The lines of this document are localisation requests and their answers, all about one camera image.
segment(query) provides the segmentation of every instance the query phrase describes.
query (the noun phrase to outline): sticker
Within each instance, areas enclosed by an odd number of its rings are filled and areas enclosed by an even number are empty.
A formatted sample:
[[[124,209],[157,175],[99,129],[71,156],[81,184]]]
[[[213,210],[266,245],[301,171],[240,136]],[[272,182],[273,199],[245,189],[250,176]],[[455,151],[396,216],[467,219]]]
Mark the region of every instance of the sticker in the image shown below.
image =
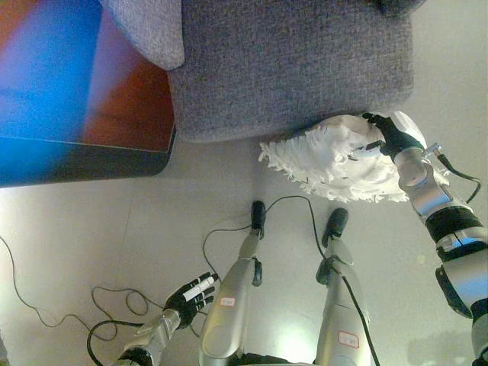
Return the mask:
[[[356,334],[339,330],[339,343],[346,347],[359,348],[359,337]]]
[[[222,297],[220,299],[220,305],[222,307],[233,307],[236,305],[236,299],[233,297]]]

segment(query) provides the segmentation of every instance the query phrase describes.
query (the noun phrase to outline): red label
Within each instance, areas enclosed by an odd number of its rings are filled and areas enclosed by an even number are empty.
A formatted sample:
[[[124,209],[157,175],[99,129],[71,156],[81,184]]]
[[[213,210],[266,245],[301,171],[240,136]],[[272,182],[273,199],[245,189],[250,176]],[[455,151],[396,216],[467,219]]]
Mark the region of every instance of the red label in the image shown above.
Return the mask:
[[[356,334],[339,330],[339,343],[346,347],[359,348],[359,337]]]

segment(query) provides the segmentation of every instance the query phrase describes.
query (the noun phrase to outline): black cable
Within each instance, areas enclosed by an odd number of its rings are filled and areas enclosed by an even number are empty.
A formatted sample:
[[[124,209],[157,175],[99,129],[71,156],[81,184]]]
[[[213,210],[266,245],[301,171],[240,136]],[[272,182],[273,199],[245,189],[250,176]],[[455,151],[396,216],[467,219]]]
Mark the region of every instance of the black cable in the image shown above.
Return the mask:
[[[198,311],[198,313],[199,313],[199,314],[203,314],[203,315],[205,315],[205,316],[207,316],[207,315],[208,315],[207,313],[205,313],[204,311],[201,311],[201,310],[199,310],[199,311]],[[197,333],[197,332],[195,331],[195,329],[194,329],[194,327],[193,327],[193,325],[192,325],[192,324],[190,324],[190,330],[191,330],[191,332],[194,334],[194,336],[195,336],[195,337],[200,338],[200,334],[201,334],[201,332],[200,332],[200,333]]]
[[[326,259],[326,256],[323,253],[322,248],[320,248],[320,242],[319,242],[319,237],[317,236],[317,229],[316,229],[316,223],[315,223],[315,215],[313,214],[312,204],[311,204],[311,202],[310,202],[310,200],[308,198],[306,198],[304,196],[300,196],[300,195],[284,196],[284,197],[278,198],[277,200],[273,201],[273,203],[271,203],[269,205],[269,207],[266,209],[266,213],[268,213],[270,211],[270,209],[272,209],[273,206],[276,205],[279,201],[287,200],[289,198],[300,198],[302,200],[305,200],[308,203],[308,207],[310,209],[310,216],[312,217],[313,234],[315,235],[315,243],[316,243],[317,248],[318,248],[318,250],[320,252],[320,255],[324,259]],[[244,226],[244,227],[240,227],[238,229],[215,229],[215,230],[210,231],[207,234],[207,236],[205,236],[205,239],[204,239],[203,244],[202,244],[202,252],[204,254],[205,262],[208,264],[208,266],[212,269],[213,272],[217,273],[217,271],[215,270],[215,267],[210,263],[210,260],[207,257],[207,251],[206,251],[207,240],[210,237],[210,235],[212,235],[213,233],[218,233],[218,232],[232,232],[232,231],[245,230],[245,229],[248,229],[249,227],[251,227],[250,224],[247,225],[247,226]]]
[[[327,260],[327,257],[326,255],[324,254],[322,248],[320,247],[320,242],[319,242],[319,237],[317,235],[317,229],[316,229],[316,221],[315,221],[315,214],[313,213],[313,208],[312,208],[312,204],[310,202],[310,200],[304,196],[300,196],[300,195],[294,195],[294,196],[285,196],[285,197],[281,197],[281,198],[278,198],[276,201],[274,201],[272,204],[269,205],[268,209],[266,210],[266,213],[270,211],[270,209],[273,208],[274,205],[276,205],[279,201],[281,200],[285,200],[285,199],[288,199],[288,198],[300,198],[300,199],[303,199],[305,200],[307,203],[308,203],[308,207],[309,207],[309,210],[310,210],[310,216],[312,217],[312,225],[313,225],[313,234],[315,236],[315,243],[316,243],[316,246],[317,246],[317,249],[319,250],[319,253],[320,255],[322,256],[323,259]],[[215,268],[212,266],[212,264],[210,263],[210,261],[208,260],[208,257],[207,257],[207,254],[205,252],[205,244],[207,242],[207,239],[208,237],[210,236],[210,234],[212,233],[215,233],[215,232],[218,232],[218,231],[239,231],[239,230],[244,230],[244,229],[247,229],[249,228],[251,225],[248,225],[248,226],[245,226],[245,227],[242,227],[242,228],[239,228],[239,229],[233,229],[233,230],[228,230],[228,229],[217,229],[217,230],[212,230],[210,233],[208,233],[208,235],[205,237],[205,240],[204,240],[204,244],[203,244],[203,253],[204,253],[204,257],[205,257],[205,261],[207,262],[207,264],[210,266],[210,268],[212,268],[212,270],[214,272],[217,273],[217,271],[215,271]],[[378,357],[376,355],[376,351],[374,350],[374,345],[373,345],[373,341],[371,340],[371,336],[370,336],[370,333],[369,333],[369,329],[368,329],[368,325],[366,323],[366,320],[364,318],[364,315],[361,311],[361,308],[359,307],[359,304],[356,300],[356,297],[354,295],[354,292],[352,291],[352,288],[351,286],[349,285],[349,282],[347,280],[347,278],[343,275],[341,275],[342,277],[342,280],[344,281],[346,287],[348,288],[348,291],[349,291],[349,294],[351,295],[351,299],[352,299],[352,302],[354,303],[355,307],[356,307],[356,310],[358,311],[358,314],[359,314],[359,317],[361,318],[361,322],[362,322],[362,325],[363,325],[363,328],[364,328],[364,333],[366,334],[366,339],[368,340],[368,344],[369,344],[369,348],[371,350],[371,355],[373,356],[373,359],[374,359],[374,362],[377,366],[380,366],[380,362],[378,360]],[[199,337],[199,335],[194,331],[194,329],[191,329],[191,331],[197,336]]]
[[[34,307],[32,305],[30,305],[26,300],[24,300],[24,298],[21,296],[19,290],[18,290],[18,286],[17,286],[17,275],[16,275],[16,267],[15,267],[15,260],[14,260],[14,256],[12,255],[12,251],[10,249],[10,246],[7,244],[7,242],[5,241],[5,239],[3,239],[3,237],[0,236],[0,241],[3,242],[3,244],[5,245],[5,248],[7,248],[7,251],[8,251],[8,255],[10,257],[10,260],[11,260],[11,263],[12,263],[12,280],[13,280],[13,283],[14,283],[14,290],[15,290],[15,293],[17,294],[17,297],[18,299],[23,303],[23,305],[25,305],[26,307],[28,307],[29,309],[32,309],[33,311],[36,312],[37,314],[37,317],[39,318],[39,321],[47,328],[56,328],[57,326],[60,326],[61,324],[64,323],[64,321],[70,317],[72,318],[75,318],[76,320],[78,320],[88,331],[90,331],[92,328],[83,320],[81,319],[78,315],[76,314],[73,314],[73,313],[69,313],[69,314],[66,314],[60,322],[52,325],[52,324],[48,324],[44,321],[43,317],[40,315],[40,311],[37,307]],[[146,295],[144,295],[143,293],[141,293],[140,291],[136,290],[136,289],[133,289],[133,288],[123,288],[123,289],[120,289],[120,290],[114,290],[114,289],[110,289],[110,288],[106,288],[106,287],[101,287],[101,286],[95,286],[91,289],[91,300],[93,301],[93,304],[102,312],[104,313],[110,320],[114,320],[114,318],[112,317],[112,315],[106,311],[105,309],[103,309],[97,302],[97,300],[95,299],[95,290],[97,289],[100,289],[100,290],[103,290],[103,291],[109,291],[109,292],[123,292],[123,291],[129,291],[126,295],[126,298],[125,298],[125,304],[127,305],[127,309],[134,315],[139,315],[139,316],[142,316],[142,315],[146,315],[147,312],[148,312],[148,308],[149,308],[149,303],[153,304],[154,306],[156,307],[159,307],[161,309],[163,309],[164,307],[155,303],[154,301],[150,300]],[[146,310],[145,312],[143,313],[140,313],[140,312],[137,312],[135,311],[134,308],[132,308],[131,305],[129,305],[129,297],[132,295],[132,294],[138,294],[141,296],[141,298],[144,300],[144,303],[146,305]],[[97,339],[100,339],[101,341],[105,341],[105,342],[109,342],[109,341],[112,341],[116,336],[117,336],[117,324],[114,323],[114,334],[110,337],[102,337],[100,335],[97,335],[97,334],[94,334],[93,335],[95,338]]]
[[[129,323],[129,322],[122,322],[120,320],[110,319],[110,320],[104,320],[103,322],[100,322],[96,324],[93,328],[91,328],[90,331],[88,332],[88,338],[86,339],[86,349],[88,349],[88,354],[90,355],[90,358],[97,366],[104,366],[104,365],[96,358],[95,354],[93,353],[92,336],[96,336],[95,330],[100,326],[104,326],[105,324],[114,324],[114,325],[118,324],[119,326],[133,326],[134,328],[139,328],[144,325],[142,323]]]
[[[341,278],[344,281],[345,286],[348,288],[349,294],[351,295],[352,302],[354,303],[354,306],[356,307],[356,310],[358,311],[359,317],[361,318],[361,323],[363,324],[364,333],[366,333],[366,339],[368,340],[369,349],[371,350],[371,356],[373,356],[374,363],[376,364],[376,366],[380,366],[380,360],[378,360],[378,356],[376,355],[376,351],[374,350],[373,341],[371,340],[371,336],[369,334],[369,329],[368,329],[368,325],[366,323],[366,319],[364,318],[363,312],[361,311],[361,308],[359,307],[359,304],[356,300],[356,296],[354,296],[354,292],[352,292],[352,288],[348,282],[348,279],[344,275],[341,275]]]
[[[454,166],[452,166],[451,162],[449,162],[449,159],[445,154],[438,155],[437,159],[451,173],[456,174],[458,177],[461,177],[463,179],[467,179],[468,181],[474,181],[476,183],[476,188],[474,189],[471,196],[466,200],[466,203],[469,204],[473,200],[473,198],[476,197],[476,195],[478,194],[478,192],[481,189],[481,179],[476,178],[476,177],[472,177],[471,175],[468,175],[468,174],[464,174],[463,172],[459,172]]]

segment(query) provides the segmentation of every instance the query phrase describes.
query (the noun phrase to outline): robot finger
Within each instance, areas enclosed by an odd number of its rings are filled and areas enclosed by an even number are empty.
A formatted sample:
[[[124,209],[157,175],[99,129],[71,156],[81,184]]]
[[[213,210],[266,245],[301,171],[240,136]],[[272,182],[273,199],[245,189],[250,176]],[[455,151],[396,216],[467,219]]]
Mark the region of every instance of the robot finger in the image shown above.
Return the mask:
[[[212,274],[211,276],[205,278],[202,282],[199,284],[196,284],[193,286],[191,289],[188,291],[185,291],[182,295],[185,298],[186,301],[189,301],[196,297],[198,294],[205,292],[207,289],[209,289],[212,284],[219,278],[217,274]]]
[[[189,300],[188,302],[196,305],[197,303],[201,302],[207,295],[210,295],[214,291],[215,291],[215,287],[212,286],[212,287],[206,289],[201,294],[198,294],[197,296],[195,296],[193,299]]]
[[[193,287],[200,284],[203,280],[206,280],[209,277],[210,277],[210,272],[205,272],[200,277],[195,278],[192,282],[188,282],[187,284],[184,284],[183,286],[181,286],[179,288],[179,290],[177,291],[177,293],[183,294],[184,292],[192,289]]]
[[[213,301],[214,301],[214,297],[209,296],[205,300],[197,303],[197,311],[202,310],[207,304],[212,303]]]

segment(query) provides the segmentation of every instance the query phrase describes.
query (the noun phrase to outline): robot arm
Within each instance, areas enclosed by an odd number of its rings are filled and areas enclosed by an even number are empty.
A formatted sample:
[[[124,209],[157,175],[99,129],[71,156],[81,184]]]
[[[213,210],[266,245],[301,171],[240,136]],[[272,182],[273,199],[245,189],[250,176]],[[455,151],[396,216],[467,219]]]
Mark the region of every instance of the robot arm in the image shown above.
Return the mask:
[[[472,343],[477,360],[488,364],[488,240],[487,231],[466,202],[427,159],[434,153],[450,164],[435,144],[425,148],[419,129],[408,116],[395,112],[392,118],[365,114],[383,133],[381,152],[398,168],[399,185],[413,209],[436,242],[442,265],[435,272],[446,300],[457,313],[473,319]]]
[[[197,312],[213,301],[207,295],[214,291],[216,279],[208,272],[180,287],[166,301],[162,314],[137,330],[113,366],[159,366],[175,330],[190,325]]]

